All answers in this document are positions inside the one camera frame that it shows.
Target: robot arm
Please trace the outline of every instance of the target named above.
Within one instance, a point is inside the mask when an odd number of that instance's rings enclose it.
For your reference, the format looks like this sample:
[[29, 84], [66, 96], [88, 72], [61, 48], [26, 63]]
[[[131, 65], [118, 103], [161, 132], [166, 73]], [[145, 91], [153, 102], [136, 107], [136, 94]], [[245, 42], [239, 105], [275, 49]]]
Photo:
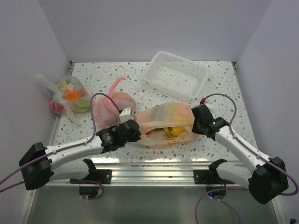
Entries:
[[[266, 204], [277, 195], [288, 189], [287, 177], [262, 161], [263, 158], [285, 171], [285, 163], [279, 157], [270, 158], [260, 152], [233, 129], [223, 118], [213, 118], [208, 107], [200, 104], [192, 108], [195, 117], [192, 132], [203, 134], [230, 150], [246, 168], [238, 167], [224, 159], [217, 160], [209, 165], [208, 184], [216, 179], [230, 180], [247, 188], [251, 195], [261, 204]], [[249, 147], [258, 157], [241, 145], [237, 137]]]
[[98, 181], [100, 174], [92, 160], [80, 158], [115, 151], [127, 142], [138, 141], [139, 125], [133, 120], [131, 111], [130, 108], [124, 109], [120, 114], [122, 123], [119, 126], [98, 131], [91, 141], [89, 137], [57, 146], [44, 147], [41, 142], [34, 144], [20, 160], [20, 167], [40, 156], [48, 156], [21, 170], [26, 189], [37, 189], [59, 179]]

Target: black clamp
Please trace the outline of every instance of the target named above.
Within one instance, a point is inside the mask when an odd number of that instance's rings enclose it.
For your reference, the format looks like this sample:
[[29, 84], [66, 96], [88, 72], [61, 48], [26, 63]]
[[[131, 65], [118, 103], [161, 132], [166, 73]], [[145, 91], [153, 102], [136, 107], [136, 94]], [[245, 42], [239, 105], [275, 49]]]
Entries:
[[[46, 148], [41, 142], [30, 147], [19, 161], [19, 166], [33, 161], [34, 159], [46, 154]], [[51, 171], [50, 161], [47, 157], [36, 161], [21, 170], [27, 190], [34, 190], [44, 186], [54, 173]]]
[[[83, 160], [88, 166], [89, 174], [81, 179], [70, 179], [71, 184], [89, 183], [88, 181], [99, 182], [101, 184], [110, 184], [112, 178], [112, 170], [110, 169], [96, 169], [94, 163], [90, 159]], [[97, 186], [80, 186], [79, 194], [81, 196], [88, 195], [88, 198], [94, 198], [98, 194]]]
[[[225, 159], [219, 159], [209, 165], [209, 169], [196, 169], [193, 171], [195, 184], [223, 184], [217, 173], [217, 168], [220, 164], [227, 162]], [[234, 184], [234, 182], [225, 180], [226, 184]]]
[[119, 126], [102, 129], [96, 133], [101, 138], [103, 153], [115, 151], [118, 148], [124, 147], [128, 142], [135, 142], [140, 139], [139, 125], [128, 120]]
[[192, 132], [202, 134], [215, 140], [216, 132], [222, 127], [228, 126], [228, 122], [223, 118], [214, 119], [209, 108], [205, 104], [200, 104], [191, 109], [194, 115]]

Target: white wall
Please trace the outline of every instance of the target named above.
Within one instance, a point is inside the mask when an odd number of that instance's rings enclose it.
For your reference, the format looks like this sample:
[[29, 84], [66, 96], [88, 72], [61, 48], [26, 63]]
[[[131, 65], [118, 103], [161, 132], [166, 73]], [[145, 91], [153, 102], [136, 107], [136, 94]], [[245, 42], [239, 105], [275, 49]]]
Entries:
[[236, 61], [271, 0], [39, 0], [69, 60]]
[[[34, 85], [33, 75], [58, 81], [68, 71], [64, 55], [37, 0], [0, 1], [0, 179], [18, 167], [20, 158], [39, 141], [47, 143], [54, 115]], [[15, 175], [0, 189], [22, 181]], [[0, 223], [15, 224], [25, 186], [0, 194]]]
[[[273, 0], [237, 63], [259, 149], [279, 156], [299, 181], [299, 1]], [[299, 220], [299, 195], [281, 197]]]

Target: clear plastic bag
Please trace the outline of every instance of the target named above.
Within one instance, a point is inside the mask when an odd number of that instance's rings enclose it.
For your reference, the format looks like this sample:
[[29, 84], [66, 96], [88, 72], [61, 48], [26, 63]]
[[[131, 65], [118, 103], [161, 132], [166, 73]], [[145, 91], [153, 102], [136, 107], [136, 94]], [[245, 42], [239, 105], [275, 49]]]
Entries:
[[57, 114], [65, 113], [72, 122], [80, 125], [74, 113], [89, 110], [90, 96], [80, 80], [73, 76], [63, 77], [58, 84], [47, 80], [44, 75], [36, 75], [38, 81], [52, 91], [50, 108]]
[[[131, 107], [134, 112], [136, 110], [136, 102], [133, 98], [123, 91], [114, 92], [117, 84], [125, 79], [125, 77], [119, 77], [110, 87], [108, 96], [116, 103], [120, 110]], [[97, 102], [93, 103], [93, 114], [101, 128], [109, 128], [121, 123], [120, 112], [107, 97], [101, 97]]]
[[150, 148], [172, 146], [198, 137], [192, 132], [194, 116], [182, 103], [165, 103], [135, 116], [141, 139], [139, 144]]

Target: plastic tray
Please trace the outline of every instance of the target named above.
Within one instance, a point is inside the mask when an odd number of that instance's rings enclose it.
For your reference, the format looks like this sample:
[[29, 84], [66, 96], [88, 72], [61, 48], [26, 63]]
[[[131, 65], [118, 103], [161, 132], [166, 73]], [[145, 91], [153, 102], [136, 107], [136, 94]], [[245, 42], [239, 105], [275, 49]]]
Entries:
[[151, 60], [143, 78], [154, 88], [190, 101], [203, 88], [208, 68], [188, 59], [160, 51]]

